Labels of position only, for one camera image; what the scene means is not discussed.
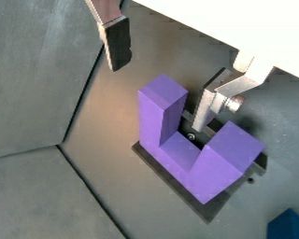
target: purple foam block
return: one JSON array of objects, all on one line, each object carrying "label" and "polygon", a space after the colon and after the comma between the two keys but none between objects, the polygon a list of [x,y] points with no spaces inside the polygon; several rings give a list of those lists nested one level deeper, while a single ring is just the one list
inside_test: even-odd
[{"label": "purple foam block", "polygon": [[244,176],[264,145],[229,122],[201,151],[178,132],[186,97],[168,76],[141,89],[141,144],[206,204]]}]

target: u-shaped block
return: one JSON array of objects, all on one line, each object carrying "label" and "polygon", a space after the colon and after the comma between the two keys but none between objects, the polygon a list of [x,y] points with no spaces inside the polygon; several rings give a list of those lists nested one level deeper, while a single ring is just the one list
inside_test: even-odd
[{"label": "u-shaped block", "polygon": [[244,176],[265,146],[229,121],[201,150],[178,132],[186,98],[166,75],[139,90],[141,144],[206,204]]}]

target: gray wall panel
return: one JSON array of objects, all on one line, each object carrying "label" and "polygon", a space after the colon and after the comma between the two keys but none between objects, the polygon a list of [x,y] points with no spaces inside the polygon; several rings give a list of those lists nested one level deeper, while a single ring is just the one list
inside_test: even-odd
[{"label": "gray wall panel", "polygon": [[0,1],[0,156],[62,143],[101,49],[85,1]]},{"label": "gray wall panel", "polygon": [[0,158],[0,239],[125,238],[57,147]]}]

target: blue object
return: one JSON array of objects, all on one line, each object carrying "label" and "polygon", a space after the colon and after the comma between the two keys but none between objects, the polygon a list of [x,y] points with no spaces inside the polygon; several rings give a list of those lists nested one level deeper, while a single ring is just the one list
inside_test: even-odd
[{"label": "blue object", "polygon": [[299,215],[293,209],[269,223],[268,239],[299,239]]}]

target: dark gray surface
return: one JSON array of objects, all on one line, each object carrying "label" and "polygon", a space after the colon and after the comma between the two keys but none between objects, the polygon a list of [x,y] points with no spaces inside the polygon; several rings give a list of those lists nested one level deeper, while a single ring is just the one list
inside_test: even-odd
[{"label": "dark gray surface", "polygon": [[0,239],[125,238],[57,147],[0,158]]},{"label": "dark gray surface", "polygon": [[0,156],[62,143],[101,49],[85,0],[0,1]]},{"label": "dark gray surface", "polygon": [[230,48],[150,12],[126,10],[133,62],[113,73],[103,61],[63,148],[133,238],[265,239],[269,221],[289,207],[299,213],[299,82],[273,76],[246,93],[240,113],[220,117],[267,144],[269,171],[242,186],[206,225],[131,149],[139,141],[138,90],[165,73],[194,102],[201,86],[229,66]]}]

